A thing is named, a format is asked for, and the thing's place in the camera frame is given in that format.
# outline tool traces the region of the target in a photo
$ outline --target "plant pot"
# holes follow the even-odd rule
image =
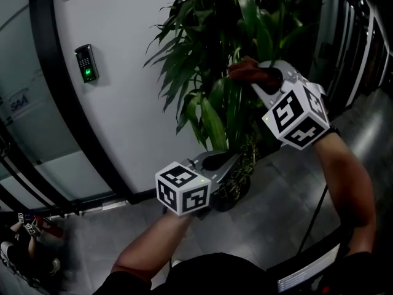
[[[247,193],[251,186],[250,177],[247,177],[247,181],[244,186],[240,189],[240,195],[236,200],[232,200],[226,197],[220,197],[219,194],[212,194],[210,198],[211,207],[218,212],[226,212],[231,210]]]

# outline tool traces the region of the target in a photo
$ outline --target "hand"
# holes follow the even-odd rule
[[[241,63],[235,63],[228,68],[229,78],[258,84],[262,90],[276,93],[281,88],[281,80],[274,75],[275,69],[258,68],[258,62],[250,57],[244,57]]]

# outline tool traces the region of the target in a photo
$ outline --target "green potted plant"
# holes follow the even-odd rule
[[[258,123],[266,108],[250,86],[226,77],[228,66],[244,56],[282,59],[307,74],[319,6],[317,0],[175,0],[168,8],[153,41],[170,41],[144,66],[164,62],[160,93],[164,112],[178,95],[176,134],[190,122],[206,149],[210,140],[213,150],[241,154],[214,199],[227,210],[248,190],[258,159],[276,150]]]

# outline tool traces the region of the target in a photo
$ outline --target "black shirt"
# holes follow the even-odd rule
[[[316,294],[372,294],[370,253],[357,253],[336,261],[325,272]],[[166,282],[151,292],[274,294],[275,281],[268,274],[239,257],[208,254],[179,263]],[[108,276],[95,295],[126,295],[150,292],[150,285],[128,272]]]

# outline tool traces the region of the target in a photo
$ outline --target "gray tile floor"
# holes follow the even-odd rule
[[[360,96],[352,109],[333,123],[343,139],[368,169],[375,187],[378,209],[376,254],[392,256],[384,236],[393,202],[393,104],[381,90]],[[297,151],[285,147],[261,160],[252,176],[251,189],[226,213],[213,211],[196,219],[174,258],[186,260],[201,254],[225,252],[267,269],[292,257],[308,227],[325,186],[312,148]],[[66,239],[50,244],[57,248],[64,268],[60,294],[91,294],[107,277],[117,255],[161,214],[157,200],[109,211],[71,216],[61,220]],[[329,195],[314,225],[307,246],[339,226]],[[166,266],[153,281],[163,283]],[[3,294],[38,294],[0,265]]]

